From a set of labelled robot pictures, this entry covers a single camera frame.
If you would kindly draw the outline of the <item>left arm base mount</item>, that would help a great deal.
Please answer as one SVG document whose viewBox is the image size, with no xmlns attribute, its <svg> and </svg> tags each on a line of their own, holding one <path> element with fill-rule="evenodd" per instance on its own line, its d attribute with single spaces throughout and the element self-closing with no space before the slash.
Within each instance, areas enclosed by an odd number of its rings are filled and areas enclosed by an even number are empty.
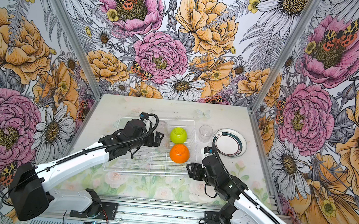
<svg viewBox="0 0 359 224">
<path fill-rule="evenodd" d="M 75 218 L 90 218 L 96 220 L 101 219 L 113 221 L 117 214 L 118 207 L 118 203 L 102 201 L 100 203 L 91 204 L 89 208 L 82 212 L 72 210 L 69 213 L 69 216 Z"/>
</svg>

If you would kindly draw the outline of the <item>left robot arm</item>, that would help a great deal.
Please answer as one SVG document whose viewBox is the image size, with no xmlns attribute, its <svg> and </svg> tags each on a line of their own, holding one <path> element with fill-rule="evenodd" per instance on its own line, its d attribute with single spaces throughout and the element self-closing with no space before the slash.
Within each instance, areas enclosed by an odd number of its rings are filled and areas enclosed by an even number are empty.
<svg viewBox="0 0 359 224">
<path fill-rule="evenodd" d="M 159 118 L 141 113 L 128 121 L 123 129 L 104 136 L 79 152 L 52 162 L 25 163 L 18 167 L 8 191 L 20 221 L 28 221 L 44 212 L 73 211 L 88 218 L 103 212 L 99 195 L 92 189 L 79 192 L 57 192 L 54 187 L 93 166 L 103 165 L 126 155 L 134 155 L 142 147 L 159 147 L 164 134 L 158 132 Z"/>
</svg>

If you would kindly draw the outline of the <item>green red rimmed plate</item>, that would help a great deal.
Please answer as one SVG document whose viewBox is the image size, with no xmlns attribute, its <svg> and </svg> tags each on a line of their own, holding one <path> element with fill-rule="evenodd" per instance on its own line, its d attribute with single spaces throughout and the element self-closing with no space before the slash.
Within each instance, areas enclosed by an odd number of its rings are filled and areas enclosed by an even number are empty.
<svg viewBox="0 0 359 224">
<path fill-rule="evenodd" d="M 235 158 L 247 150 L 247 141 L 242 134 L 232 129 L 218 130 L 213 136 L 213 143 L 221 155 Z"/>
</svg>

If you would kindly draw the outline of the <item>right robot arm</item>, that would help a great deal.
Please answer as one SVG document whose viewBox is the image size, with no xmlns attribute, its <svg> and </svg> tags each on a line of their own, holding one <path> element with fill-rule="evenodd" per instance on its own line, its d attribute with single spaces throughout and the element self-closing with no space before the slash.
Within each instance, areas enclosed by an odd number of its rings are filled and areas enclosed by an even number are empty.
<svg viewBox="0 0 359 224">
<path fill-rule="evenodd" d="M 203 149 L 201 163 L 187 164 L 189 178 L 212 186 L 226 202 L 219 211 L 220 224 L 288 224 L 266 207 L 239 178 L 229 173 L 215 147 Z"/>
</svg>

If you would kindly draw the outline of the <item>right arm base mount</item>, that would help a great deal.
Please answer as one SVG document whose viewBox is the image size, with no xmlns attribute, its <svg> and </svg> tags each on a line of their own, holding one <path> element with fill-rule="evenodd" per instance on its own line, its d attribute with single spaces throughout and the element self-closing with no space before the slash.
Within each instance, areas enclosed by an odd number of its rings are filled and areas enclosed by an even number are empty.
<svg viewBox="0 0 359 224">
<path fill-rule="evenodd" d="M 219 212 L 205 211 L 204 218 L 200 219 L 199 224 L 230 224 L 230 221 Z"/>
</svg>

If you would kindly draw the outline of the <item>white wire dish rack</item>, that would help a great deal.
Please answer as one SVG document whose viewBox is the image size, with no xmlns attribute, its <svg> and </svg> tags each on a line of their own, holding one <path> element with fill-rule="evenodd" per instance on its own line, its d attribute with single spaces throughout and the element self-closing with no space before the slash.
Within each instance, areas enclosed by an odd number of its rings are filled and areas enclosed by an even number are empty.
<svg viewBox="0 0 359 224">
<path fill-rule="evenodd" d="M 187 132 L 188 137 L 184 145 L 186 145 L 190 153 L 189 160 L 182 164 L 173 162 L 169 156 L 170 150 L 174 146 L 174 143 L 170 140 L 170 134 L 173 129 L 178 127 Z M 127 153 L 105 163 L 104 171 L 126 175 L 187 176 L 187 164 L 202 162 L 197 143 L 198 129 L 194 120 L 160 118 L 156 130 L 164 135 L 160 146 L 142 146 L 133 156 Z"/>
</svg>

